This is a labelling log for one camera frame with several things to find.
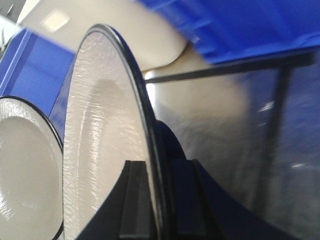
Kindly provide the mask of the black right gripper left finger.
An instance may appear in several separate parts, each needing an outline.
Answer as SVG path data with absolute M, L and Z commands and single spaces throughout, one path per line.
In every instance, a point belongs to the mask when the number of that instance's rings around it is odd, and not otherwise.
M 155 219 L 144 161 L 125 161 L 112 191 L 77 239 L 155 239 Z

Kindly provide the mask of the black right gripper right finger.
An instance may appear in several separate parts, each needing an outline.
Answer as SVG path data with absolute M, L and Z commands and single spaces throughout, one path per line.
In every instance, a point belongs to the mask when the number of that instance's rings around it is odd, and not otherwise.
M 293 240 L 226 193 L 197 160 L 169 162 L 175 240 Z

